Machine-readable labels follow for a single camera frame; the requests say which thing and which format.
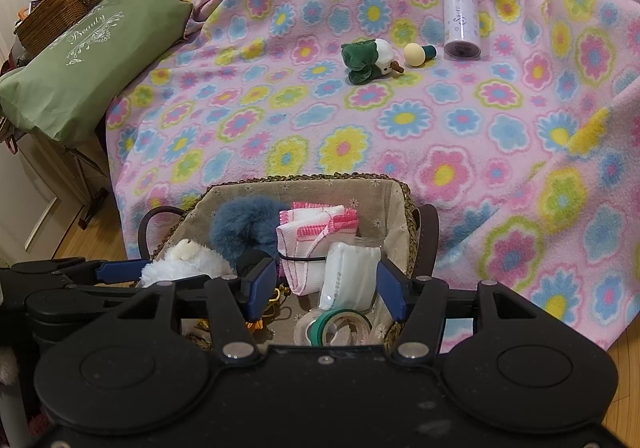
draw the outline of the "screw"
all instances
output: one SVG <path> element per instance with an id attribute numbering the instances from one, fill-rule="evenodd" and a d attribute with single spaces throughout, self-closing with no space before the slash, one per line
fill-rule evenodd
<path id="1" fill-rule="evenodd" d="M 429 348 L 421 342 L 406 342 L 398 347 L 398 354 L 408 360 L 416 360 L 429 354 Z"/>
<path id="2" fill-rule="evenodd" d="M 247 342 L 231 342 L 222 347 L 222 353 L 232 360 L 248 358 L 254 351 L 254 346 Z"/>

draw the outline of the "towel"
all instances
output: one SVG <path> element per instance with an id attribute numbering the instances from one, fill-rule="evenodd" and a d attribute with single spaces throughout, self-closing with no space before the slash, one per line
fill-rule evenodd
<path id="1" fill-rule="evenodd" d="M 353 237 L 358 229 L 358 213 L 344 206 L 294 203 L 290 210 L 280 212 L 278 252 L 292 258 L 326 256 L 334 240 Z M 283 259 L 281 273 L 287 278 L 293 294 L 302 296 L 322 289 L 325 261 L 295 261 Z"/>

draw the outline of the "green pillow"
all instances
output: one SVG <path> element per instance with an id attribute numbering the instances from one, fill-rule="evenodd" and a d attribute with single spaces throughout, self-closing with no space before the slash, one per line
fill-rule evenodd
<path id="1" fill-rule="evenodd" d="M 25 132 L 73 146 L 111 100 L 183 37 L 191 4 L 102 0 L 26 67 L 0 78 L 2 113 Z"/>

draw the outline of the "metal stand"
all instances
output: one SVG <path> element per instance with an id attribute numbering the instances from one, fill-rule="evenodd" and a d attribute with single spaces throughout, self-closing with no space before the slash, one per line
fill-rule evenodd
<path id="1" fill-rule="evenodd" d="M 100 166 L 93 159 L 80 152 L 77 148 L 65 147 L 65 153 L 66 152 L 69 152 L 73 156 L 74 162 L 76 163 L 76 168 L 78 169 L 78 173 L 80 174 L 80 179 L 82 180 L 82 184 L 84 185 L 84 189 L 86 190 L 90 198 L 89 206 L 84 213 L 84 217 L 78 219 L 78 226 L 80 226 L 81 230 L 85 230 L 87 224 L 91 221 L 91 219 L 94 218 L 94 215 L 102 207 L 102 203 L 107 198 L 107 195 L 109 195 L 109 192 L 107 192 L 107 190 L 105 190 L 104 188 L 100 188 L 96 195 L 93 194 L 91 187 L 86 180 L 86 176 L 84 175 L 82 163 L 84 162 L 85 164 L 89 165 L 92 170 L 97 171 L 97 173 L 99 173 L 101 176 L 107 177 L 107 174 L 102 171 L 102 168 L 100 168 Z"/>

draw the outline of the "tape roll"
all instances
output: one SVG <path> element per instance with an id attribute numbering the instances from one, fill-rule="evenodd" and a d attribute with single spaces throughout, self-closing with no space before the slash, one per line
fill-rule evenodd
<path id="1" fill-rule="evenodd" d="M 364 345 L 371 323 L 353 309 L 327 311 L 308 327 L 308 338 L 315 347 Z"/>
<path id="2" fill-rule="evenodd" d="M 298 323 L 296 323 L 295 329 L 293 329 L 293 342 L 296 345 L 308 346 L 311 345 L 311 339 L 309 338 L 309 327 L 324 314 L 321 309 L 312 309 L 305 314 Z"/>

